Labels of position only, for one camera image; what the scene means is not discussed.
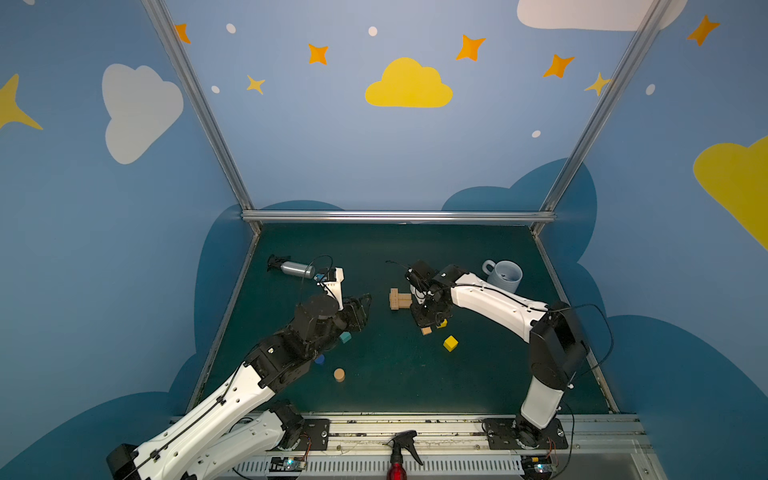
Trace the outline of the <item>light blue ceramic mug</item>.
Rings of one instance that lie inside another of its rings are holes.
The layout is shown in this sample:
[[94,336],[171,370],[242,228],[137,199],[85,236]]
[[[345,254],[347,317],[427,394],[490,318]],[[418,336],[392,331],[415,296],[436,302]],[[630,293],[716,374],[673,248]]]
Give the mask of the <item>light blue ceramic mug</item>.
[[482,271],[489,284],[509,293],[515,293],[523,279],[522,268],[509,260],[486,260],[482,264]]

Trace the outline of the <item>left controller board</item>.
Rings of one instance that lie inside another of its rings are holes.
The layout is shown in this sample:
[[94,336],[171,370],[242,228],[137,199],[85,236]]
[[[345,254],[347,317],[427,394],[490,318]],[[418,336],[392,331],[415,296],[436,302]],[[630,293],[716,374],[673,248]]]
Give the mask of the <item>left controller board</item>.
[[270,474],[299,475],[307,466],[307,461],[301,457],[272,457],[269,463]]

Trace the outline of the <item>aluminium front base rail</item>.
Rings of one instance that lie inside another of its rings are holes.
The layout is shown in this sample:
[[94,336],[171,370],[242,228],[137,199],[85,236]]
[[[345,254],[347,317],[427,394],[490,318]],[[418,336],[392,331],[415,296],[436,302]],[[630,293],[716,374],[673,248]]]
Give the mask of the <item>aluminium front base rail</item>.
[[526,447],[511,416],[251,413],[199,453],[141,479],[663,479],[633,415],[568,415]]

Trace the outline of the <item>aluminium right frame post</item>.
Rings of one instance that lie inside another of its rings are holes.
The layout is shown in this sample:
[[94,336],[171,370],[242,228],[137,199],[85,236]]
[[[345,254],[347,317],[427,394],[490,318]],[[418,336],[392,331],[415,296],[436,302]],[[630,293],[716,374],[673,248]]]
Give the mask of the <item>aluminium right frame post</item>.
[[564,163],[539,209],[542,220],[537,220],[531,226],[531,233],[535,238],[540,236],[547,222],[554,221],[555,210],[558,204],[598,139],[613,109],[618,104],[633,75],[650,50],[655,38],[662,30],[664,16],[671,5],[672,1],[670,0],[655,0],[650,3],[645,16],[613,72],[612,81],[600,95],[599,101],[578,138],[574,149]]

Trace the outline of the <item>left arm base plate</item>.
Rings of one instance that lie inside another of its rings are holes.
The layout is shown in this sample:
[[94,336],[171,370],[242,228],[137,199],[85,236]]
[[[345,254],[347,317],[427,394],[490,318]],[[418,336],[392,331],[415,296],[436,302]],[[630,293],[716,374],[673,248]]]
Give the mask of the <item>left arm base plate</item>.
[[287,432],[286,449],[291,451],[326,451],[330,436],[330,420],[310,418]]

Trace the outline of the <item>aluminium frame post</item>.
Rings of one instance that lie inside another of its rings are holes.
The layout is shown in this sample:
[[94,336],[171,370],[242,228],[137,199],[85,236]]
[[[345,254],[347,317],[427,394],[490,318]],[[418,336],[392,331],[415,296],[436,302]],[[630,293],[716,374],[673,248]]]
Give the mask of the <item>aluminium frame post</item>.
[[600,95],[599,101],[578,138],[574,149],[564,163],[539,209],[542,220],[537,220],[531,226],[531,233],[535,238],[540,236],[547,222],[554,221],[555,210],[558,204],[598,139],[613,109],[618,104],[633,75],[650,50],[655,38],[662,30],[664,16],[671,5],[672,1],[670,0],[655,0],[650,3],[645,16],[613,72],[612,81]]
[[258,237],[261,234],[262,225],[258,220],[246,220],[244,217],[247,211],[253,209],[253,203],[205,97],[192,63],[186,54],[183,42],[175,30],[169,10],[164,1],[142,0],[141,3],[179,77],[183,90],[197,115],[213,153],[240,205],[242,219],[250,226],[254,235]]

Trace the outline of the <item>silver spray bottle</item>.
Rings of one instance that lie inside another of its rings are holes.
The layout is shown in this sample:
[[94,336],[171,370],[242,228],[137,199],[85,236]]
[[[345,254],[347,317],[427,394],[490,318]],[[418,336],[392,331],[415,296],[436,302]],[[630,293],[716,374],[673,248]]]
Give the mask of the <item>silver spray bottle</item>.
[[313,265],[294,262],[289,256],[271,255],[267,260],[267,270],[279,270],[286,275],[303,279],[312,279],[315,276]]

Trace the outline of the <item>aluminium left frame post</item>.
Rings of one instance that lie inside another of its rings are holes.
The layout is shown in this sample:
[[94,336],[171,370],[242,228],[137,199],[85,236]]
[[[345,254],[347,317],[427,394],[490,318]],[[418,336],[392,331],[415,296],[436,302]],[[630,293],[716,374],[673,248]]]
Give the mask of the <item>aluminium left frame post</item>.
[[205,97],[192,63],[186,54],[183,42],[175,30],[169,10],[164,1],[142,0],[141,3],[179,77],[183,90],[197,115],[213,153],[240,205],[242,219],[250,226],[254,235],[258,237],[261,234],[262,225],[258,220],[246,220],[244,217],[247,211],[253,209],[253,203]]

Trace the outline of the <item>aluminium back frame rail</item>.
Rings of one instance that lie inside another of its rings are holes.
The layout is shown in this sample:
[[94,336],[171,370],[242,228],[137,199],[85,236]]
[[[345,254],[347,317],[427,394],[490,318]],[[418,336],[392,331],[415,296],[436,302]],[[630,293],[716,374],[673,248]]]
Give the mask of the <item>aluminium back frame rail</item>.
[[244,210],[245,221],[325,223],[552,223],[552,212]]

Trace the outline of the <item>red spray bottle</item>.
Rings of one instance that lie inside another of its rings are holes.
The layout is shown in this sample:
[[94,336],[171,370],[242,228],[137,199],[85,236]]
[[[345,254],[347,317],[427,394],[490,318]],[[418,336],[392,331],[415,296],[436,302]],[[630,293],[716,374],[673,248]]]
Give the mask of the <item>red spray bottle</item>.
[[389,458],[389,469],[387,471],[387,480],[407,480],[408,475],[404,466],[404,455],[402,450],[407,450],[418,465],[423,466],[424,462],[420,458],[416,446],[415,438],[418,432],[416,430],[407,430],[396,433],[387,444],[391,447]]

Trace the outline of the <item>right controller board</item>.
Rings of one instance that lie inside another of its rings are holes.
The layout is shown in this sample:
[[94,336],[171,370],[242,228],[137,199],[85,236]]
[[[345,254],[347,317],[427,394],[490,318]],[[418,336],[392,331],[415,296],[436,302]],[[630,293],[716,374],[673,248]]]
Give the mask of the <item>right controller board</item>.
[[553,475],[554,466],[549,457],[522,456],[520,464],[523,480],[549,480]]

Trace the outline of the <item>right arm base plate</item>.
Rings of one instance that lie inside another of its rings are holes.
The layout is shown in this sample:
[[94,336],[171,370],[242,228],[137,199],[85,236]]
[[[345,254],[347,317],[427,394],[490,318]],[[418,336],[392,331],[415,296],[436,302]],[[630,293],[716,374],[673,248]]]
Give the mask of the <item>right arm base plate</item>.
[[491,450],[561,450],[568,449],[565,429],[553,418],[546,427],[537,428],[520,417],[485,418],[481,421]]

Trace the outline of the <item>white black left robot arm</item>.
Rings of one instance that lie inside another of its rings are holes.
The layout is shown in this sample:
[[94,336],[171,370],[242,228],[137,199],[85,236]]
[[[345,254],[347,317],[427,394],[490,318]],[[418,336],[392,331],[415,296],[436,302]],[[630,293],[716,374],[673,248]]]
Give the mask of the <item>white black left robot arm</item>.
[[233,374],[193,410],[162,433],[135,446],[121,444],[107,456],[115,479],[214,479],[258,451],[293,447],[303,417],[287,401],[244,428],[237,423],[305,375],[345,332],[360,332],[372,298],[336,299],[319,294],[300,303],[292,320],[260,340]]

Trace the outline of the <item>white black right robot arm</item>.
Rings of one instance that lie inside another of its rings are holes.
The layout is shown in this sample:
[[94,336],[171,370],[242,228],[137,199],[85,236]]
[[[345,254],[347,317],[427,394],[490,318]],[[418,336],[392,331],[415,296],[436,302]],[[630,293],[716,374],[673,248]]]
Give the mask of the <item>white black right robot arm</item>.
[[575,308],[520,297],[457,265],[438,271],[418,261],[406,268],[405,277],[413,295],[410,311],[419,327],[442,325],[458,307],[505,327],[529,345],[532,380],[516,428],[528,436],[548,428],[590,351]]

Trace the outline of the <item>controller board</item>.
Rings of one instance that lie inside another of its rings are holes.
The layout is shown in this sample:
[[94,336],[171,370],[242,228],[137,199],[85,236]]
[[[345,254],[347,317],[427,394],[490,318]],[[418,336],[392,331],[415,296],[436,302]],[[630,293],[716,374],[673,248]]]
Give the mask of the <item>controller board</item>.
[[270,474],[299,475],[307,466],[307,461],[301,457],[272,457],[269,463]]
[[523,480],[549,480],[553,475],[554,466],[549,457],[522,456],[520,464]]

